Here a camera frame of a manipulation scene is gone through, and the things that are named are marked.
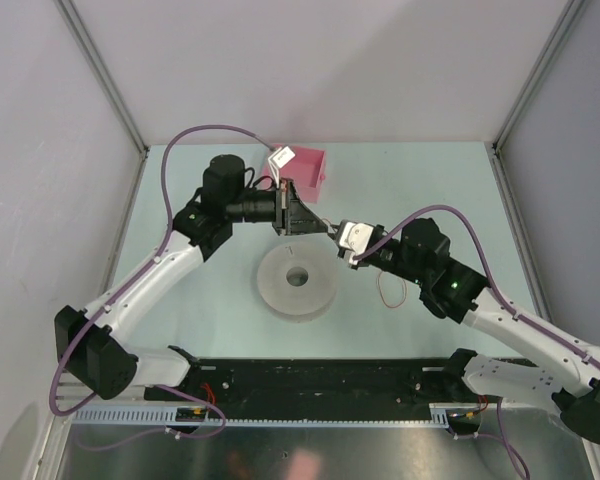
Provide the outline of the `white plastic spool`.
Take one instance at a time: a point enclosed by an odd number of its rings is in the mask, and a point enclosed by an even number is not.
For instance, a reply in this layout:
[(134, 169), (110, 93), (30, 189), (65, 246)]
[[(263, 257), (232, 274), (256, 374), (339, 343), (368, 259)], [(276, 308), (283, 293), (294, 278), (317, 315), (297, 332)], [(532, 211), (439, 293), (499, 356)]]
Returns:
[(326, 313), (336, 298), (336, 261), (316, 242), (289, 242), (264, 256), (256, 285), (264, 303), (280, 318), (313, 321)]

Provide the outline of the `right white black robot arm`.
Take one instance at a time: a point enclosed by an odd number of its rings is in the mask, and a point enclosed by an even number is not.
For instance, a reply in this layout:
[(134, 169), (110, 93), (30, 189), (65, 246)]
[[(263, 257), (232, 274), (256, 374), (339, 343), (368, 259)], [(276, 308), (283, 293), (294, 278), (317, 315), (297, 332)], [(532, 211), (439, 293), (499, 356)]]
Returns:
[(335, 242), (350, 267), (370, 265), (417, 285), (420, 301), (434, 316), (480, 331), (529, 362), (508, 366), (458, 350), (441, 376), (449, 399), (464, 401), (477, 393), (532, 405), (600, 445), (600, 346), (526, 311), (487, 272), (453, 259), (449, 238), (432, 219), (411, 221), (399, 238), (380, 225), (344, 221)]

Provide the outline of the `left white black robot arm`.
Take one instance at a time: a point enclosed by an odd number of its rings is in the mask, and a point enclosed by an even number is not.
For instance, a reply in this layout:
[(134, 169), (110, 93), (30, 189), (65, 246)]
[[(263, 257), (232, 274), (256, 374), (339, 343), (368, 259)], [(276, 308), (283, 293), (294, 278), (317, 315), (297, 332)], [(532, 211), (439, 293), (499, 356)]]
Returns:
[(237, 223), (267, 223), (279, 236), (322, 234), (327, 225), (300, 199), (290, 179), (268, 189), (245, 180), (236, 155), (211, 159), (202, 185), (177, 214), (168, 216), (164, 239), (118, 286), (86, 307), (65, 306), (54, 318), (62, 369), (94, 395), (111, 400), (130, 386), (165, 384), (177, 398), (194, 397), (200, 374), (179, 347), (133, 350), (131, 334), (141, 318), (177, 282), (199, 268), (233, 234)]

